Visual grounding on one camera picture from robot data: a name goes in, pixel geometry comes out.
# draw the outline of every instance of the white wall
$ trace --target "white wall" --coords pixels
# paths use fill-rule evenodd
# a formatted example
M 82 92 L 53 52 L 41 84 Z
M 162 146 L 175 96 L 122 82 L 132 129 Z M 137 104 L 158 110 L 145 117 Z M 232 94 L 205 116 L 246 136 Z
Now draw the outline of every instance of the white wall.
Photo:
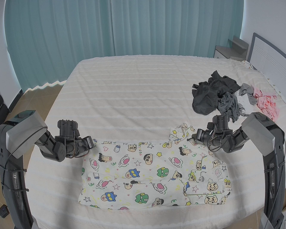
M 9 108 L 16 95 L 21 90 L 16 77 L 10 55 L 4 28 L 4 10 L 6 0 L 0 0 L 0 95 Z
M 244 0 L 240 38 L 249 44 L 248 53 L 253 33 L 286 53 L 286 0 Z

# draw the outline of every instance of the nightstand drawer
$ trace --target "nightstand drawer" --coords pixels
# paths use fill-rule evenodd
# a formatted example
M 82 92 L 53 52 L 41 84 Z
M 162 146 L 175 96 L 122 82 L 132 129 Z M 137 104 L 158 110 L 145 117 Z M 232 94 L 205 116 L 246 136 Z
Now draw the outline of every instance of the nightstand drawer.
M 218 50 L 215 50 L 214 58 L 226 59 L 226 57 L 222 55 Z

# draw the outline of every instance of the star print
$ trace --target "star print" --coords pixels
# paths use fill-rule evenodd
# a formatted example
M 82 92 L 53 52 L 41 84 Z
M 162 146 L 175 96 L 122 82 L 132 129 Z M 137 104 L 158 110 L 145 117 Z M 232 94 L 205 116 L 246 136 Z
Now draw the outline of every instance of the star print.
M 136 162 L 134 162 L 134 164 L 136 165 L 136 166 L 141 166 L 140 164 L 141 164 L 142 162 L 139 162 L 138 160 L 136 161 Z
M 86 196 L 84 197 L 84 200 L 85 200 L 86 202 L 89 202 L 89 201 L 91 202 L 91 200 L 89 199 L 89 197 L 86 197 Z
M 197 186 L 194 186 L 192 188 L 193 188 L 193 191 L 195 191 L 195 193 L 198 191 L 198 187 Z
M 112 186 L 112 187 L 114 188 L 114 190 L 115 190 L 115 189 L 119 190 L 118 188 L 119 188 L 120 186 L 118 186 L 118 185 L 116 184 L 116 185 L 114 185 L 114 186 Z
M 205 157 L 205 156 L 206 156 L 204 153 L 201 153 L 200 155 L 201 155 L 202 157 Z

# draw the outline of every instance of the cartoon print pajama shirt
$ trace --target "cartoon print pajama shirt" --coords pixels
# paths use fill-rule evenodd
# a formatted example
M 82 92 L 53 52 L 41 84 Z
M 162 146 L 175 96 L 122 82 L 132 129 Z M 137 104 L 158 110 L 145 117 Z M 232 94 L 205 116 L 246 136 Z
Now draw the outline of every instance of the cartoon print pajama shirt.
M 103 209 L 224 204 L 231 193 L 227 165 L 191 137 L 183 123 L 167 142 L 93 140 L 85 156 L 79 202 Z

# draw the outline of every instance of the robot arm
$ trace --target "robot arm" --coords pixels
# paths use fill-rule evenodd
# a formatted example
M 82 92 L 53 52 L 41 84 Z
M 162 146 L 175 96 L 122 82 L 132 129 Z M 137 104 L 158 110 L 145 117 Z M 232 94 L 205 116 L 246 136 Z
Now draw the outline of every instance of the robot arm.
M 16 229 L 38 228 L 27 199 L 23 154 L 36 144 L 45 158 L 61 162 L 66 157 L 83 157 L 94 148 L 90 136 L 79 137 L 77 122 L 59 120 L 57 126 L 60 134 L 53 138 L 34 110 L 23 111 L 0 125 L 1 186 Z
M 285 192 L 285 134 L 272 120 L 260 112 L 251 113 L 234 133 L 228 128 L 228 116 L 217 115 L 208 130 L 198 129 L 192 137 L 208 146 L 222 148 L 226 153 L 241 149 L 251 140 L 263 155 L 265 204 L 259 229 L 277 229 L 283 222 Z

